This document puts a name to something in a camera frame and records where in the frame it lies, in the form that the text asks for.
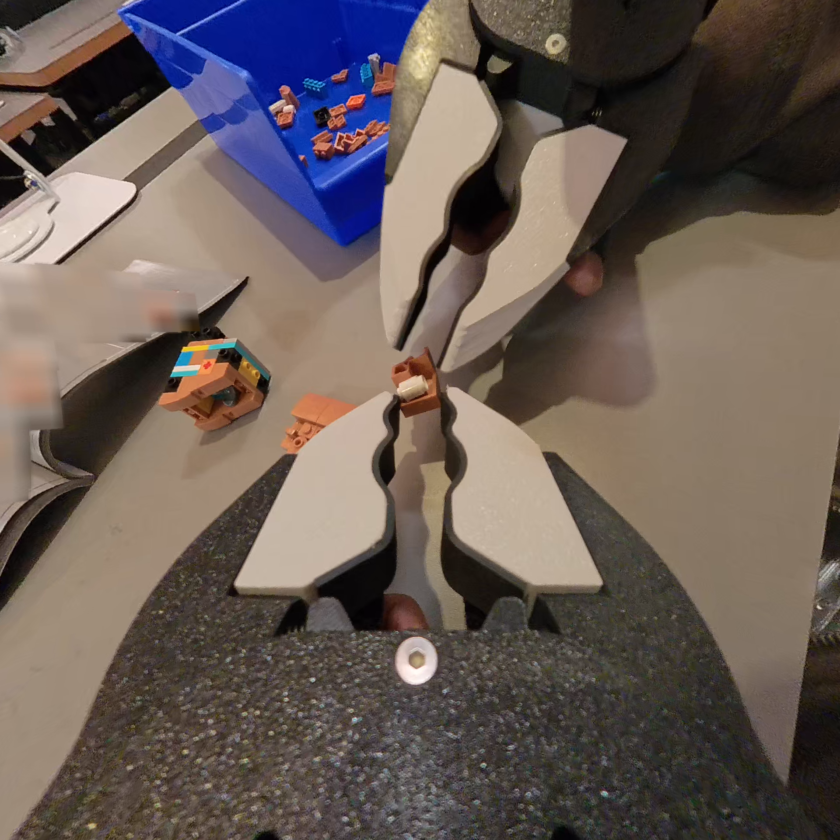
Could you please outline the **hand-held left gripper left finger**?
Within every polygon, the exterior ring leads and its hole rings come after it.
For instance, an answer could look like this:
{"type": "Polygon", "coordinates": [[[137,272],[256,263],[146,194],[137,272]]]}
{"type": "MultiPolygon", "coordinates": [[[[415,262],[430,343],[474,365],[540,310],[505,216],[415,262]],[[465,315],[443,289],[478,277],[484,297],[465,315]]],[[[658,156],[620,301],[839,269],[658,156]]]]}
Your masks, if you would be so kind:
{"type": "Polygon", "coordinates": [[[234,580],[238,595],[384,594],[396,572],[399,426],[397,397],[382,392],[304,446],[234,580]]]}

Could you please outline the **grey instruction booklet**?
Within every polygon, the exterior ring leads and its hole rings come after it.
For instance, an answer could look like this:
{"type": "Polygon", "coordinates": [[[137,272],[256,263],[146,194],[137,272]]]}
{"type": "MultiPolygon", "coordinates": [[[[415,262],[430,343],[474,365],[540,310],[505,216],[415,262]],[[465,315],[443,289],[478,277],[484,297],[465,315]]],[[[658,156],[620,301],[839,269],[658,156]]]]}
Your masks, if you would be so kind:
{"type": "Polygon", "coordinates": [[[41,512],[87,490],[119,446],[117,365],[197,326],[246,282],[136,259],[126,269],[2,268],[1,570],[41,512]]]}

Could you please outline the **small brown brick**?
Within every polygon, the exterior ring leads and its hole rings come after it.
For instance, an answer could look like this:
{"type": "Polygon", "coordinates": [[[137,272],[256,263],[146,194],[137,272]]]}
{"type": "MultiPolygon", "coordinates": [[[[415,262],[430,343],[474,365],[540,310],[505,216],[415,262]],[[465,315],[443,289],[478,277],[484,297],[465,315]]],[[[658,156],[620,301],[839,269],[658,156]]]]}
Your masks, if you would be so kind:
{"type": "Polygon", "coordinates": [[[424,375],[428,380],[429,391],[425,396],[408,403],[402,402],[397,396],[402,414],[405,417],[414,417],[420,413],[436,410],[441,406],[438,372],[428,347],[425,347],[418,356],[410,356],[403,362],[394,364],[391,370],[392,383],[396,388],[396,384],[400,381],[418,374],[424,375]]]}

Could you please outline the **large blue storage bin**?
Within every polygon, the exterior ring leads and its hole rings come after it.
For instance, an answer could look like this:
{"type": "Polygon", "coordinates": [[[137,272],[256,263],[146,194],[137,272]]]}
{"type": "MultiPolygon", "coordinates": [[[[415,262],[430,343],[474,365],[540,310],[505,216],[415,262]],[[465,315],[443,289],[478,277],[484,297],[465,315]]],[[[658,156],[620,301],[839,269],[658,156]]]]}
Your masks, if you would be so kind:
{"type": "Polygon", "coordinates": [[[119,11],[217,146],[340,245],[380,223],[387,136],[305,167],[269,114],[279,86],[371,54],[397,63],[425,2],[133,2],[119,11]]]}

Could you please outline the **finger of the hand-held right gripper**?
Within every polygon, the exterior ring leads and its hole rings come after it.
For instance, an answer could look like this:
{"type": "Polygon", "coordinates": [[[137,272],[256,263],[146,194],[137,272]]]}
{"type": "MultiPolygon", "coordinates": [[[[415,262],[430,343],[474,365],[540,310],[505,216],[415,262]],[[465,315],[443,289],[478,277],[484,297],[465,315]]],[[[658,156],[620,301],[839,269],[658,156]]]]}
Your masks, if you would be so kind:
{"type": "Polygon", "coordinates": [[[488,351],[560,280],[626,142],[599,127],[580,127],[535,143],[521,171],[515,217],[455,321],[441,371],[488,351]]]}
{"type": "Polygon", "coordinates": [[[455,196],[489,160],[501,116],[486,84],[439,65],[402,158],[384,189],[380,300],[387,342],[402,350],[450,239],[455,196]]]}

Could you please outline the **multicoloured brick model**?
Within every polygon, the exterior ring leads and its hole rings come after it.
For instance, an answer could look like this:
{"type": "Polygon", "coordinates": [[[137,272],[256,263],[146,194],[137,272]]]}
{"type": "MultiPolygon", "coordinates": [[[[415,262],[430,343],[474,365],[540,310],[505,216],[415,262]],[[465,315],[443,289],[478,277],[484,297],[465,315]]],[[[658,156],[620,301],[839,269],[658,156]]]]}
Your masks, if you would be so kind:
{"type": "Polygon", "coordinates": [[[201,338],[181,348],[157,404],[212,432],[261,408],[270,380],[269,370],[240,340],[201,338]]]}

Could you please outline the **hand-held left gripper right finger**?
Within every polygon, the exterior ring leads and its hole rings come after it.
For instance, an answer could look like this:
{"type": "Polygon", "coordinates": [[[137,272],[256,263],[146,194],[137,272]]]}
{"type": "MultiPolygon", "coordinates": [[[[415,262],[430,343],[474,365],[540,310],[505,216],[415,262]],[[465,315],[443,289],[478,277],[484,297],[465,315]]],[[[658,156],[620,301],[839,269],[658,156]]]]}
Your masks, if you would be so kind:
{"type": "Polygon", "coordinates": [[[462,597],[594,594],[602,576],[540,446],[467,392],[443,396],[443,573],[462,597]]]}

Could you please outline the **loose brown bricks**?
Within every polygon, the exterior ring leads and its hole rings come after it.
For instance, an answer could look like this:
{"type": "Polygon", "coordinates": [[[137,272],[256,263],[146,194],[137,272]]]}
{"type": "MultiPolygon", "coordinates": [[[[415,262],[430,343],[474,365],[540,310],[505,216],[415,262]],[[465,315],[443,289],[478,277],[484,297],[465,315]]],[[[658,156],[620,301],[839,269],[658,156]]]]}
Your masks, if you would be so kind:
{"type": "Polygon", "coordinates": [[[303,166],[383,144],[391,130],[397,64],[371,54],[325,78],[279,86],[270,117],[303,166]]]}

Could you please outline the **white flat device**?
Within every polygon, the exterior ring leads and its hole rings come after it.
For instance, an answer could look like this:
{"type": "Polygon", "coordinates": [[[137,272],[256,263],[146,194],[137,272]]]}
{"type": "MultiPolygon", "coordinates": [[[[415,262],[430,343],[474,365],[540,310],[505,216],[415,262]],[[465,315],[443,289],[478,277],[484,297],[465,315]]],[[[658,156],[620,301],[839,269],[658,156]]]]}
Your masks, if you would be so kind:
{"type": "Polygon", "coordinates": [[[126,181],[72,172],[51,178],[2,211],[1,261],[57,265],[120,215],[139,194],[126,181]]]}

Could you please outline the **brown brick assembly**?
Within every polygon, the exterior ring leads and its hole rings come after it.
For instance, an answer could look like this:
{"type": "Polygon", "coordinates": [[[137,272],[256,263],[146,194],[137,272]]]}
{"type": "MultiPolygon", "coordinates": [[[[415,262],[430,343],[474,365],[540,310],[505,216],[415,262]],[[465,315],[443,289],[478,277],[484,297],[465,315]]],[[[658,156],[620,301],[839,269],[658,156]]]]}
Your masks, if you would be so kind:
{"type": "Polygon", "coordinates": [[[352,412],[356,405],[328,396],[309,393],[292,408],[292,425],[286,430],[282,447],[290,454],[297,454],[303,446],[326,426],[352,412]]]}

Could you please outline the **person's left hand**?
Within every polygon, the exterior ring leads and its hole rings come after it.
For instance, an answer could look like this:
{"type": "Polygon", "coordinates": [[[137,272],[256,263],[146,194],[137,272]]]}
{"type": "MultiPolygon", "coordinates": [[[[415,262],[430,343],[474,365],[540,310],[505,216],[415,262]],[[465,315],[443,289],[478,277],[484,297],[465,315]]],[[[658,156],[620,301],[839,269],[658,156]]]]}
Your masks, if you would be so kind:
{"type": "Polygon", "coordinates": [[[421,606],[402,593],[386,593],[383,597],[382,629],[388,632],[426,631],[429,623],[421,606]]]}

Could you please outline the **person's right forearm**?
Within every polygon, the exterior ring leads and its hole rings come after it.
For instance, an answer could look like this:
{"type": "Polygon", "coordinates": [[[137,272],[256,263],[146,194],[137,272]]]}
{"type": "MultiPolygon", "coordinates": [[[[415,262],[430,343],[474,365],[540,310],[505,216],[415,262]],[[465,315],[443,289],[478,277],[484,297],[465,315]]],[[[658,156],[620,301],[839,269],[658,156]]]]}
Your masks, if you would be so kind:
{"type": "Polygon", "coordinates": [[[797,190],[838,186],[839,2],[699,2],[700,70],[654,180],[739,170],[797,190]]]}

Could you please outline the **wood-edged grey table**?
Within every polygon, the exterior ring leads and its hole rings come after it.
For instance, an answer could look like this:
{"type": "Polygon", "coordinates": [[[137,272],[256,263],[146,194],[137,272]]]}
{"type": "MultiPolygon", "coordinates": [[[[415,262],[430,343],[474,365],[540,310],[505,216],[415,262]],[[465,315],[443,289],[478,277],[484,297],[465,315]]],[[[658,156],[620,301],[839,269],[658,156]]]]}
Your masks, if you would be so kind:
{"type": "Polygon", "coordinates": [[[16,31],[2,59],[1,85],[47,89],[131,36],[120,1],[73,1],[16,31]]]}
{"type": "Polygon", "coordinates": [[[1,90],[1,140],[10,143],[58,110],[48,93],[1,90]]]}

